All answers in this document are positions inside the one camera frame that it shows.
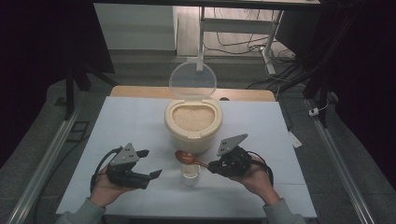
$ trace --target beige container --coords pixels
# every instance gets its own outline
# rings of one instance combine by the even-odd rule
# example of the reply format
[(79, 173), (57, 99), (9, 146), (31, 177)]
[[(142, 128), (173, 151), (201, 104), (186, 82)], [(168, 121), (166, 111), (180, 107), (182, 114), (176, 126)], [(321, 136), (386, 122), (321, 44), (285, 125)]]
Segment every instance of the beige container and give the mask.
[(216, 77), (204, 64), (196, 71), (196, 63), (183, 63), (175, 69), (169, 86), (178, 98), (165, 109), (164, 122), (176, 150), (201, 154), (214, 144), (222, 124), (219, 103), (209, 96), (216, 90)]

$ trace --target table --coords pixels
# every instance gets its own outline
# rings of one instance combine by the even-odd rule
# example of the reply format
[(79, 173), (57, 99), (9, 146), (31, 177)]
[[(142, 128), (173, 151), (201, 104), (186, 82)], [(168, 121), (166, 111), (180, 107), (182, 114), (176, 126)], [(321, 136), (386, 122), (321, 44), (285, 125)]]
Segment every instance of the table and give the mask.
[[(57, 213), (75, 212), (89, 195), (90, 178), (99, 160), (110, 149), (132, 142), (136, 150), (150, 150), (148, 156), (134, 167), (134, 172), (148, 174), (159, 169), (163, 172), (148, 184), (147, 189), (119, 197), (107, 208), (107, 214), (156, 218), (261, 219), (265, 216), (259, 197), (242, 185), (213, 175), (206, 169), (202, 170), (196, 186), (191, 188), (182, 183), (180, 163), (174, 157), (175, 149), (163, 123), (169, 96), (169, 89), (164, 87), (118, 86), (113, 89), (106, 98)], [(240, 146), (268, 160), (274, 171), (275, 188), (287, 199), (291, 211), (316, 217), (273, 94), (269, 91), (219, 89), (214, 97), (224, 96), (232, 100), (219, 102), (224, 119), (215, 142), (248, 133), (248, 138)], [(213, 146), (199, 159), (203, 162), (217, 160), (218, 147)]]

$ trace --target open lid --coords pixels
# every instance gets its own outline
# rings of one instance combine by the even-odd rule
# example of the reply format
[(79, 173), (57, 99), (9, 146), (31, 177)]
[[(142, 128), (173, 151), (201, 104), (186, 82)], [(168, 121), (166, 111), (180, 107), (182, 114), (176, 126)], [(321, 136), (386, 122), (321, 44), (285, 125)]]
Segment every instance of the open lid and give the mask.
[(203, 70), (197, 70), (197, 63), (179, 65), (169, 78), (169, 88), (180, 98), (208, 98), (217, 87), (215, 73), (203, 63)]

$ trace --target brown scoop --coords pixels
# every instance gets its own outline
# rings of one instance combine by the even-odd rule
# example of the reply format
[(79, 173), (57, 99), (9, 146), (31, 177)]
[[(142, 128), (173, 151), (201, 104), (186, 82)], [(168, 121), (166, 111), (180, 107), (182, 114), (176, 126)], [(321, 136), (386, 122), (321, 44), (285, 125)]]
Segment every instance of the brown scoop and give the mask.
[(204, 164), (203, 162), (195, 159), (194, 155), (192, 155), (192, 153), (190, 153), (190, 152), (178, 150), (175, 152), (175, 156), (178, 161), (180, 161), (181, 163), (183, 163), (185, 165), (198, 164), (198, 165), (204, 166), (205, 168), (208, 167), (207, 164)]

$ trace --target aluminum rail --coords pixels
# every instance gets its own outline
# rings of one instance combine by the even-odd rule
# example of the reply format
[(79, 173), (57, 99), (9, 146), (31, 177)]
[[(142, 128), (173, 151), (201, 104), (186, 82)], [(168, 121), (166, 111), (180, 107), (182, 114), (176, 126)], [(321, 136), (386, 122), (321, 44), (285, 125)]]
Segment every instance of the aluminum rail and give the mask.
[(60, 128), (58, 129), (58, 132), (55, 134), (55, 137), (50, 143), (46, 154), (44, 155), (41, 162), (38, 164), (38, 167), (35, 170), (32, 178), (30, 179), (29, 184), (27, 185), (22, 196), (20, 197), (20, 200), (12, 211), (7, 223), (23, 223), (26, 219), (27, 215), (30, 212), (30, 209), (36, 201), (38, 193), (42, 189), (50, 173), (53, 163), (55, 163), (55, 160), (58, 157), (62, 146), (64, 145), (64, 141), (66, 140), (67, 135), (73, 127), (73, 124), (82, 106), (84, 105), (87, 94), (87, 92), (80, 92), (78, 94), (78, 99), (73, 114), (70, 116), (69, 120), (64, 120), (62, 122)]
[[(305, 100), (308, 108), (311, 108), (308, 101)], [(367, 203), (364, 201), (361, 191), (358, 186), (355, 184), (355, 181), (352, 178), (349, 170), (347, 169), (346, 164), (340, 154), (337, 146), (332, 140), (332, 135), (330, 134), (328, 129), (323, 128), (318, 118), (314, 118), (315, 125), (317, 126), (320, 137), (323, 140), (323, 143), (332, 159), (332, 163), (334, 164), (335, 170), (340, 176), (341, 182), (344, 185), (344, 189), (349, 195), (353, 206), (355, 207), (356, 213), (361, 220), (362, 224), (375, 224), (374, 218), (370, 212)]]

